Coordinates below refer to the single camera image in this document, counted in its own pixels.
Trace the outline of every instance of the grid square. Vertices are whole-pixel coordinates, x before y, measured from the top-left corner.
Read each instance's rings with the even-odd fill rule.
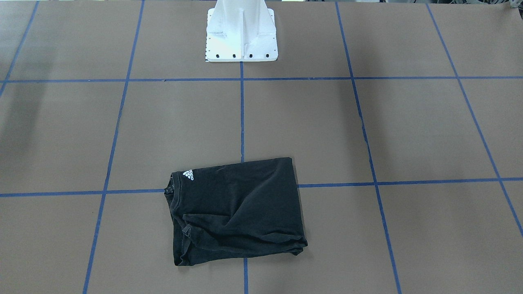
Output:
[[[425,5],[340,3],[339,10],[354,76],[454,76]]]
[[[334,3],[269,2],[278,60],[246,62],[245,77],[349,76]]]
[[[300,189],[309,246],[250,258],[249,293],[393,293],[374,187]]]
[[[0,292],[81,293],[100,195],[0,198]]]
[[[207,11],[214,6],[207,1],[146,2],[131,77],[239,78],[237,62],[205,62]]]
[[[123,83],[8,84],[0,193],[101,190]]]
[[[356,84],[379,181],[496,177],[456,80]]]
[[[403,293],[519,293],[523,243],[499,183],[382,186]]]
[[[42,1],[11,80],[125,78],[139,2]]]
[[[350,81],[245,82],[245,159],[285,156],[300,184],[372,182]]]
[[[519,11],[508,4],[485,6],[430,6],[458,74],[523,75],[523,23]],[[478,15],[485,25],[476,29]]]
[[[239,82],[129,84],[111,189],[164,188],[172,172],[240,159]]]
[[[163,194],[108,195],[104,207],[90,293],[243,293],[241,258],[174,265]]]
[[[519,222],[523,221],[523,182],[504,182]]]
[[[9,71],[34,7],[29,1],[0,2],[0,80]]]
[[[523,81],[462,80],[502,177],[523,177]]]

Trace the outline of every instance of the white logo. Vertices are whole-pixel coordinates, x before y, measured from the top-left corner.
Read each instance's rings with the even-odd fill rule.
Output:
[[[192,176],[192,169],[184,172],[184,176],[190,178],[191,180],[195,180],[195,178]]]

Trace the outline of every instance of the black t-shirt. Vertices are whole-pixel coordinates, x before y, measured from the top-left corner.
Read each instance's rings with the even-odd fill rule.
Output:
[[[191,169],[165,188],[175,265],[307,246],[291,158]]]

